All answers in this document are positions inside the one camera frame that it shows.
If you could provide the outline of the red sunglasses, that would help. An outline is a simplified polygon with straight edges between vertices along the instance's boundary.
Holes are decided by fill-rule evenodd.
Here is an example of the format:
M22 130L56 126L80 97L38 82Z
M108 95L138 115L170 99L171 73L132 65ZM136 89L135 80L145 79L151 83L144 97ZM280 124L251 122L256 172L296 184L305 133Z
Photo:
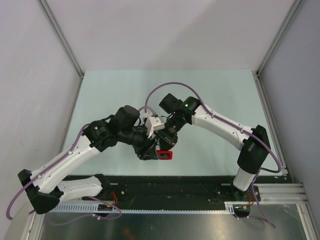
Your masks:
M157 150L157 159L161 161L169 161L173 158L173 152L169 150Z

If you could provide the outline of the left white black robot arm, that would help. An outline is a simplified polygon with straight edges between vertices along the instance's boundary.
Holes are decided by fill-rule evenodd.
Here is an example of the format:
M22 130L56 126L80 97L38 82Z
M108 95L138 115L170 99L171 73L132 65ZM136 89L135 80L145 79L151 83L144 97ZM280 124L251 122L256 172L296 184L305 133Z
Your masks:
M116 114L84 125L72 146L44 166L19 172L18 178L34 211L46 214L64 201L82 197L107 199L111 184L103 174L71 181L64 179L85 161L117 143L132 146L141 160L156 160L156 142L152 135L164 128L164 121L156 113L148 114L144 124L135 125L139 119L140 112L125 105Z

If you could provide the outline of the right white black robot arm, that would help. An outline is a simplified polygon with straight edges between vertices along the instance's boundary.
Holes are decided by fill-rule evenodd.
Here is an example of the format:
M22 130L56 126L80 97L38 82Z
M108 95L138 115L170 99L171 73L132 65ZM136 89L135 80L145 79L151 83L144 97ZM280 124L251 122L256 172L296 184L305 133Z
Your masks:
M178 142L178 132L186 124L208 130L223 138L240 151L238 171L230 187L231 196L242 201L249 194L249 187L269 154L270 141L266 129L241 125L214 112L195 97L185 101L167 94L159 106L169 114L162 130L156 131L162 151L171 150Z

